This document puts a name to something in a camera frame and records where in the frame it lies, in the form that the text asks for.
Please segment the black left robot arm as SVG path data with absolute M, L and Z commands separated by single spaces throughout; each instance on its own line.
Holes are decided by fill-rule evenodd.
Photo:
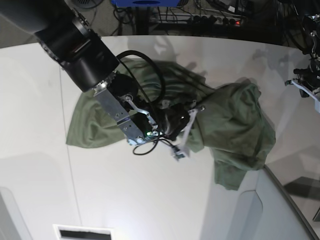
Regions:
M 302 85 L 300 95 L 320 96 L 320 2 L 318 0 L 293 0 L 306 40 L 304 55 L 309 55 L 309 65 L 305 69 L 296 68 L 293 72 L 298 76 L 297 82 Z

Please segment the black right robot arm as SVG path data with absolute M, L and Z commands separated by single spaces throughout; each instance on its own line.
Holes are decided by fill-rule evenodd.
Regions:
M 166 82 L 159 66 L 144 53 L 114 55 L 81 13 L 63 0 L 3 0 L 0 14 L 32 34 L 82 92 L 92 90 L 103 111 L 133 145 L 165 138 L 174 141 L 192 124 L 190 103 L 166 105 Z M 117 72 L 127 56 L 146 61 L 159 78 L 150 99 L 132 72 Z

